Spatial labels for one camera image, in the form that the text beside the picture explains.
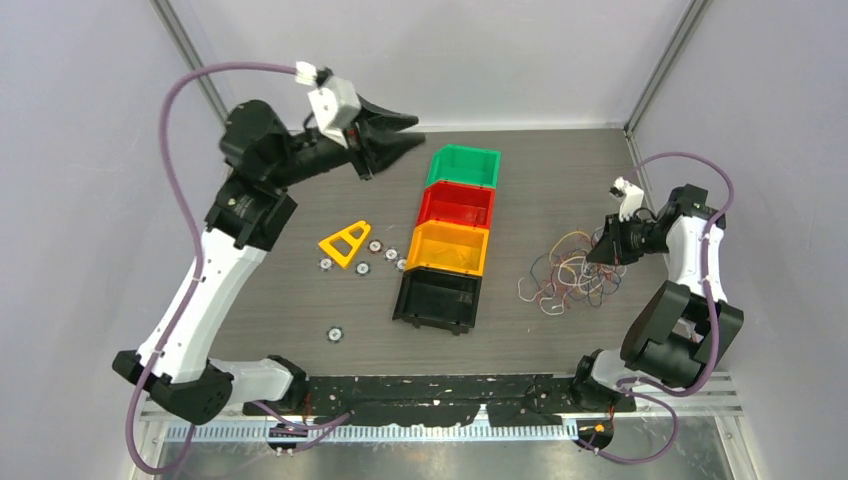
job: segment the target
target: gray table surface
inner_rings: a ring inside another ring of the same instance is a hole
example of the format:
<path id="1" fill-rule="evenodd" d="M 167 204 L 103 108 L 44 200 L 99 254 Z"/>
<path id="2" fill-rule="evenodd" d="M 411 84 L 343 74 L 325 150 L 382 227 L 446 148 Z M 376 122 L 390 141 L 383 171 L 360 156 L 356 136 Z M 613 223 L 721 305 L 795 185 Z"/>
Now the gray table surface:
<path id="1" fill-rule="evenodd" d="M 401 273 L 363 249 L 372 264 L 322 272 L 317 242 L 357 220 L 370 238 L 409 248 L 430 158 L 454 143 L 502 152 L 494 218 L 470 334 L 391 320 Z M 281 355 L 311 375 L 573 373 L 582 355 L 620 346 L 666 276 L 660 256 L 632 265 L 601 308 L 577 304 L 549 317 L 516 296 L 531 262 L 566 232 L 600 226 L 617 203 L 607 193 L 632 166 L 619 130 L 434 133 L 383 175 L 361 182 L 350 167 L 297 185 L 300 204 L 265 262 L 248 280 L 211 355 Z M 338 344 L 332 326 L 344 329 Z"/>

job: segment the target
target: orange bin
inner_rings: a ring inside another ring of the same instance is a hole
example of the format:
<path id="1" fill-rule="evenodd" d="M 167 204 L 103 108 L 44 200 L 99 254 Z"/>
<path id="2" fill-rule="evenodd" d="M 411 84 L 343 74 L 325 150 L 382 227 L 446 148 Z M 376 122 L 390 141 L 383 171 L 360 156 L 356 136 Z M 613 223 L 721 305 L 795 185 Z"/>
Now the orange bin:
<path id="1" fill-rule="evenodd" d="M 485 228 L 430 220 L 415 227 L 405 270 L 426 267 L 483 276 L 488 246 Z"/>

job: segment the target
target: yellow triangular object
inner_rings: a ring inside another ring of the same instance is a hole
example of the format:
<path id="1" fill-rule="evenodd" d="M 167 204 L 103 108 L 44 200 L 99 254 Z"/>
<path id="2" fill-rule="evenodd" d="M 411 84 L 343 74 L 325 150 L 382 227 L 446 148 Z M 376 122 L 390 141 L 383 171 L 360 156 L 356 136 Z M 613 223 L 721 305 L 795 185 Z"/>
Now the yellow triangular object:
<path id="1" fill-rule="evenodd" d="M 365 220 L 360 220 L 353 225 L 343 228 L 338 232 L 330 235 L 318 242 L 318 246 L 321 247 L 321 250 L 324 250 L 324 253 L 330 256 L 334 262 L 338 263 L 342 268 L 347 268 L 350 266 L 350 262 L 353 261 L 353 257 L 356 256 L 356 252 L 362 248 L 362 245 L 365 244 L 365 239 L 368 237 L 368 234 L 371 233 L 371 225 L 365 222 Z M 350 252 L 347 255 L 342 255 L 340 251 L 333 246 L 333 243 L 337 241 L 343 241 L 350 245 Z"/>

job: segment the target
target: yellow wire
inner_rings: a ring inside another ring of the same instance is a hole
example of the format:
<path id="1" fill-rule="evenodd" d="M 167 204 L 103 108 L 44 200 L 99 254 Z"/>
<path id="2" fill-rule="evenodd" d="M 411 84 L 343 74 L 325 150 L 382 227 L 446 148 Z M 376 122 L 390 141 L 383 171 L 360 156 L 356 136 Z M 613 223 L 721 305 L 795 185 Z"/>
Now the yellow wire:
<path id="1" fill-rule="evenodd" d="M 551 253 L 548 254 L 548 261 L 551 262 L 551 266 L 553 266 L 554 264 L 554 252 L 556 251 L 556 248 L 560 246 L 560 244 L 564 242 L 565 239 L 571 237 L 572 235 L 583 235 L 584 237 L 586 237 L 587 240 L 589 240 L 590 243 L 592 241 L 592 237 L 590 237 L 589 234 L 584 232 L 583 230 L 575 230 L 573 232 L 566 233 L 562 236 L 562 238 L 559 239 L 556 244 L 554 244 L 554 248 L 552 248 Z"/>

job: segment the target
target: pile of wires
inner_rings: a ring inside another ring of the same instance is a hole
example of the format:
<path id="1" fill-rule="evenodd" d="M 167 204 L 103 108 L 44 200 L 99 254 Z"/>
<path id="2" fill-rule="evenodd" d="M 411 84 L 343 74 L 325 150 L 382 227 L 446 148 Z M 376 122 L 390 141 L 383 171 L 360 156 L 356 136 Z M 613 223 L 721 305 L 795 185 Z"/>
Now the pile of wires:
<path id="1" fill-rule="evenodd" d="M 518 279 L 518 298 L 527 303 L 536 303 L 545 315 L 565 313 L 570 304 L 586 302 L 600 308 L 604 301 L 618 291 L 627 273 L 625 266 L 602 265 L 586 261 L 589 252 L 600 239 L 603 227 L 590 235 L 582 230 L 566 233 L 554 244 L 550 252 L 540 255 L 530 265 L 529 280 L 535 294 L 522 293 L 522 284 L 528 277 Z M 536 275 L 542 259 L 547 258 L 545 275 Z"/>

